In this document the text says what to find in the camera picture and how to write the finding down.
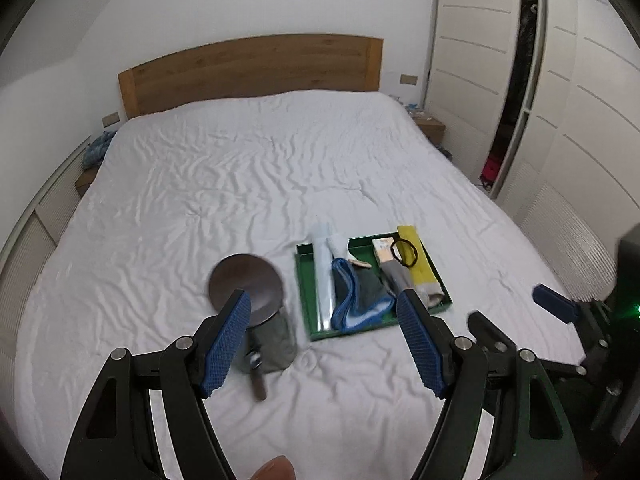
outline white wardrobe door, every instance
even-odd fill
[[[504,107],[520,0],[438,0],[426,109],[447,125],[444,146],[475,181]]]
[[[498,204],[574,298],[602,298],[640,222],[640,49],[606,0],[549,0],[547,37]]]

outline hand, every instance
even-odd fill
[[[296,472],[291,462],[280,455],[258,469],[251,480],[296,480]]]

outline blue gripper pad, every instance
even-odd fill
[[[422,384],[433,390],[436,397],[443,399],[446,384],[442,377],[442,357],[404,292],[396,301],[396,316]]]
[[[562,294],[558,294],[546,285],[537,285],[533,288],[533,301],[544,308],[548,313],[556,316],[565,323],[578,321],[578,305],[575,301],[568,300]]]
[[[222,386],[229,372],[231,361],[242,342],[251,316],[251,299],[245,292],[240,296],[233,310],[225,319],[213,345],[205,358],[205,373],[200,390],[204,398]]]

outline white ceiling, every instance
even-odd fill
[[[110,0],[36,0],[0,56],[0,88],[73,55]]]

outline green tray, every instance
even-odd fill
[[[376,253],[373,248],[372,240],[377,238],[393,238],[395,240],[398,239],[398,233],[387,233],[383,235],[374,235],[374,236],[365,236],[362,238],[351,238],[349,240],[349,251],[353,256],[357,259],[370,263],[372,265],[373,270],[379,274],[380,270],[378,268],[378,261],[376,260]],[[429,253],[422,245],[424,253],[427,255],[427,259],[433,269],[433,273],[436,279],[440,282],[442,286],[442,291],[444,292],[444,297],[442,301],[429,308],[430,314],[437,314],[446,310],[451,305],[451,297],[447,292],[447,287],[445,287],[436,267],[433,265],[431,258],[429,257]],[[398,324],[398,319],[396,318],[395,310],[392,310],[388,314],[383,317],[383,319],[376,324],[367,326],[361,330],[357,330],[356,332],[350,332],[349,334],[345,334],[340,332],[339,330],[327,330],[322,331],[318,327],[318,306],[316,304],[316,272],[314,268],[314,248],[312,244],[301,244],[296,246],[296,270],[298,274],[298,288],[300,290],[300,302],[302,303],[302,314],[305,318],[306,330],[309,333],[309,337],[311,341],[316,341],[319,339],[325,339],[328,337],[336,337],[343,335],[351,335],[353,333],[358,332],[368,332],[369,330],[375,330],[377,328],[382,328],[385,326],[391,326]]]

